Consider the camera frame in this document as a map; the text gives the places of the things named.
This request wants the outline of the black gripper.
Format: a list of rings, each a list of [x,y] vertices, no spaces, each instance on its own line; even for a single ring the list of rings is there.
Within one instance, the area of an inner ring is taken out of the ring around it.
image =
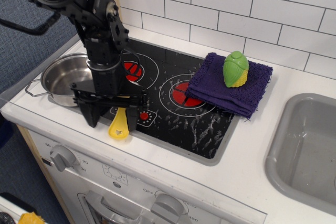
[[[149,106],[147,90],[138,83],[127,79],[123,62],[115,65],[99,65],[86,62],[92,79],[71,84],[74,92],[74,103],[78,105],[82,115],[90,127],[96,127],[102,115],[107,111],[105,106],[126,108],[129,131],[137,128],[140,113]]]

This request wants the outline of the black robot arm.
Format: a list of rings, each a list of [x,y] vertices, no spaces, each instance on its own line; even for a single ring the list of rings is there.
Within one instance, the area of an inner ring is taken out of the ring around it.
[[[146,90],[127,79],[121,55],[129,52],[128,30],[114,0],[28,0],[64,15],[74,24],[87,51],[92,80],[74,82],[71,89],[87,123],[95,127],[104,107],[125,108],[130,131],[148,105]]]

